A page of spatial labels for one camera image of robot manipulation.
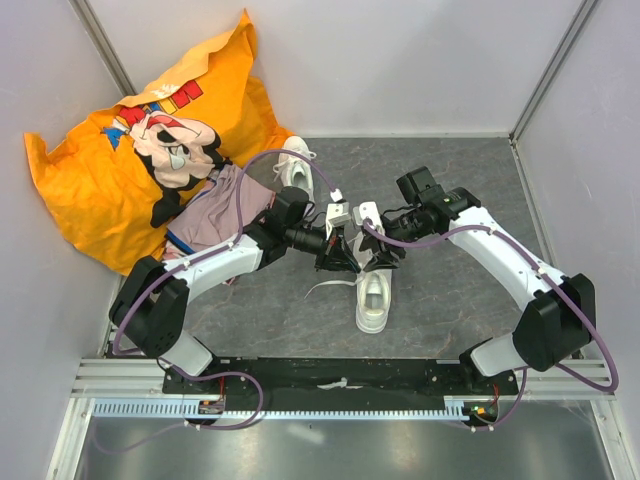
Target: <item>shoelace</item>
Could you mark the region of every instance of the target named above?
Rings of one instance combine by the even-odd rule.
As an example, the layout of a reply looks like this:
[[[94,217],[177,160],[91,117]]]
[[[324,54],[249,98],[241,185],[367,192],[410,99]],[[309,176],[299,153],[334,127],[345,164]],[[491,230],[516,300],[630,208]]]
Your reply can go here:
[[[304,298],[306,300],[306,298],[309,296],[309,294],[311,292],[313,292],[316,287],[323,287],[325,285],[346,285],[348,287],[355,287],[360,282],[362,282],[362,280],[364,280],[364,275],[358,275],[358,278],[356,278],[355,282],[349,282],[348,280],[327,280],[326,282],[321,282],[321,283],[318,283],[318,284],[314,285],[313,287],[311,287],[311,290],[309,290],[307,292],[307,294],[304,296]]]

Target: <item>aluminum frame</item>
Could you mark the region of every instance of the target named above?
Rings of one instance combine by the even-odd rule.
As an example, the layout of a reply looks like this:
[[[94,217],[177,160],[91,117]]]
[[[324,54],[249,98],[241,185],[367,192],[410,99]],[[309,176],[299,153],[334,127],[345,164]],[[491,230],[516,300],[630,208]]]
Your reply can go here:
[[[565,363],[591,380],[610,381],[608,369],[602,360],[567,360]],[[522,373],[516,373],[514,381],[521,384],[521,379]],[[140,403],[157,406],[175,404],[176,401],[183,400],[219,399],[219,395],[165,395],[162,393],[163,380],[164,371],[155,360],[82,360],[46,479],[74,478],[80,467],[80,455],[96,402],[104,403],[105,399],[138,399],[142,401]],[[473,395],[446,396],[444,399],[448,402],[491,400],[490,397]],[[590,401],[614,478],[640,480],[615,395],[590,389],[558,369],[550,369],[547,372],[530,370],[522,400],[559,403],[573,400]]]

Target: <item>cartoon print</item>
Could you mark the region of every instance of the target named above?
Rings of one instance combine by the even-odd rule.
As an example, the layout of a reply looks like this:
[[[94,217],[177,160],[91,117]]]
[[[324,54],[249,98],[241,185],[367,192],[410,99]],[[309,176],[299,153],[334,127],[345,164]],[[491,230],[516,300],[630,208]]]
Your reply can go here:
[[[198,120],[153,111],[131,126],[129,136],[136,155],[162,190],[162,198],[153,206],[154,228],[184,210],[180,190],[192,189],[213,168],[230,163],[217,151],[216,131]]]

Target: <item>gray floor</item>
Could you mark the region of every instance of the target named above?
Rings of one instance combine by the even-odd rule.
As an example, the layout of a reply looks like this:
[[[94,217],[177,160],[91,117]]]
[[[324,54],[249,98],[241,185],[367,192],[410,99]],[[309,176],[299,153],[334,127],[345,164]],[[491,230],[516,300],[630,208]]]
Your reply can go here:
[[[403,204],[396,178],[426,165],[445,189],[466,187],[496,220],[539,254],[534,227],[506,139],[311,139],[318,164],[351,206]],[[266,159],[250,172],[273,186]],[[322,205],[328,189],[316,178]],[[355,236],[355,231],[348,238]],[[328,286],[346,273],[318,272],[309,255],[290,251],[259,272],[221,285],[189,306],[185,327],[219,355],[456,358],[510,331],[519,312],[509,295],[462,250],[446,244],[408,252],[394,271],[386,329],[361,333],[355,288]]]
[[[121,449],[179,420],[99,418]],[[493,433],[429,421],[269,420],[232,432],[179,428],[122,454],[86,448],[78,480],[612,480],[588,402],[525,402]]]

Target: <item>white wall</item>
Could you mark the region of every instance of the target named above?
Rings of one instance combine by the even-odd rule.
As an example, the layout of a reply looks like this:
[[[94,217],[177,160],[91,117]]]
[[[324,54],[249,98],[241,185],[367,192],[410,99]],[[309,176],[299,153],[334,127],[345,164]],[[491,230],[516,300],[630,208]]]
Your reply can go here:
[[[579,0],[91,0],[138,89],[247,6],[255,71],[303,135],[508,132]]]
[[[640,452],[640,3],[600,2],[519,145],[559,266],[596,285],[598,330]]]
[[[65,0],[13,2],[0,17],[0,463],[44,478],[79,359],[95,355],[116,275],[60,236],[29,175],[22,133],[55,146],[118,92]]]

